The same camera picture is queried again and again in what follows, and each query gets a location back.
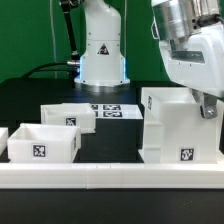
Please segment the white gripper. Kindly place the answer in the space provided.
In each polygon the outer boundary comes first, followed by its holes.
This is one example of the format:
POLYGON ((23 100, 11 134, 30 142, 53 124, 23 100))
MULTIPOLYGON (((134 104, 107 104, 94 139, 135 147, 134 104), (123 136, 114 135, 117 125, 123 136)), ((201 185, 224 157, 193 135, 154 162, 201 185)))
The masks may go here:
POLYGON ((201 98, 202 117, 216 118, 217 97, 224 97, 224 26, 203 27, 189 37, 186 47, 174 53, 167 41, 159 42, 166 73, 172 82, 205 92, 201 98))

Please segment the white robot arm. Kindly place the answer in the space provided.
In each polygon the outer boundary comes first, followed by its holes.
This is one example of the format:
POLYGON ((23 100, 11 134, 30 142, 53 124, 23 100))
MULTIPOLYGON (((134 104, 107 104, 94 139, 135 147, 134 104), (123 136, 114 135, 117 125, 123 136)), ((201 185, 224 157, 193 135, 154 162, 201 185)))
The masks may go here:
MULTIPOLYGON (((86 50, 75 82, 99 89, 127 84, 120 52, 121 17, 104 0, 81 0, 86 50)), ((191 89, 202 116, 217 116, 224 97, 224 17, 218 0, 151 0, 151 32, 169 79, 191 89)))

